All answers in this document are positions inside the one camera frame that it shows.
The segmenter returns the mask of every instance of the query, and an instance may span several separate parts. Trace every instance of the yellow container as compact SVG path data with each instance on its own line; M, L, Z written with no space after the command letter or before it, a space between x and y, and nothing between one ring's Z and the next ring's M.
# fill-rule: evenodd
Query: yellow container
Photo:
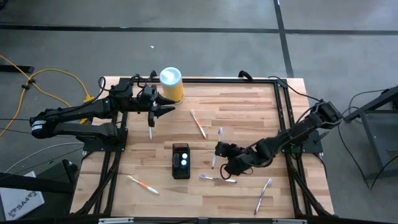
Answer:
M163 95L170 100L174 100L175 103L181 103L184 99L181 72L173 67L165 68L160 72L159 78Z

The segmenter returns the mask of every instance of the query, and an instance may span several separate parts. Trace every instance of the wooden table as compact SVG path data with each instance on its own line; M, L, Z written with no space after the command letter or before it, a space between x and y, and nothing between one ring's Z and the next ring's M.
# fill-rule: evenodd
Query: wooden table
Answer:
M116 85L120 77L106 77L106 88ZM301 78L288 79L289 85L305 93ZM223 141L246 147L260 138L275 136L279 127L274 87L270 84L185 83L185 99L176 109L155 121L153 140L149 139L147 113L129 113L126 151L122 153L114 195L112 216L119 217L294 217L285 158L278 154L266 168L254 168L252 175L234 176L237 184L200 179L200 174L219 177L220 158L215 169L211 160L218 141L218 128L223 127ZM307 108L308 100L290 90L297 119ZM193 121L194 109L208 137L204 140ZM109 122L95 119L94 124ZM171 175L172 144L188 143L191 149L191 178L175 180ZM81 165L71 212L77 211L98 186L103 152L94 152ZM325 172L319 158L303 155L308 187L326 210L333 213ZM127 175L159 191L154 195ZM253 212L264 184L266 190L259 213ZM108 190L105 189L103 206ZM301 190L300 208L304 211Z

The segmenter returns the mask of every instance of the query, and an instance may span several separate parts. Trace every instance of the gray floor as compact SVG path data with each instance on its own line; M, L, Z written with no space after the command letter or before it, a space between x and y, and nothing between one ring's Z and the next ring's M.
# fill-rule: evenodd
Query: gray floor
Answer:
M395 0L280 0L286 29L396 30ZM223 27L276 29L272 0L13 0L0 12L0 22L71 26ZM343 111L350 98L361 91L397 85L398 36L288 35L294 76L305 79L309 95L332 101ZM78 75L90 93L98 92L102 75L149 74L175 66L183 75L235 77L246 70L255 77L286 77L279 34L165 33L165 32L44 32L0 30L0 54L36 70L59 68ZM0 75L2 118L11 118L25 77ZM84 99L81 86L72 78L49 72L37 83L72 105ZM377 94L360 96L362 105ZM31 89L20 118L44 108L64 106ZM0 127L7 122L0 121ZM26 122L12 129L29 131ZM375 172L374 159L363 128L344 124L343 137L365 172ZM32 152L73 138L38 140L28 134L7 132L0 138L0 170ZM57 148L29 159L10 172L46 161L75 147ZM364 185L359 171L333 130L323 140L328 183L335 213L341 217L397 222L396 177L378 180L373 190ZM68 155L78 163L81 153ZM48 164L36 167L40 172Z

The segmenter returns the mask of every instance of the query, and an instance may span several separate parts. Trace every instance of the white cable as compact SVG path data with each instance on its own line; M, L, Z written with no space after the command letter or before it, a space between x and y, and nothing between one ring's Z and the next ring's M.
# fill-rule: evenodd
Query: white cable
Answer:
M29 156L23 158L23 159L21 159L20 161L16 162L14 165L12 165L10 168L8 168L8 170L6 170L5 173L8 172L8 171L10 171L10 170L11 170L12 168L14 168L16 165L20 164L21 162L24 162L25 160L29 159L30 157L36 155L36 154L39 153L39 152L42 152L42 151L44 151L44 150L51 149L51 148L54 148L54 147L66 146L66 145L70 145L70 144L84 144L84 143L83 143L83 142L68 142L68 143L56 144L56 145L53 145L53 146L45 147L44 149L41 149L41 150L39 150L39 151L37 151L37 152L35 152L35 153L33 153L33 154L31 154L31 155L29 155Z

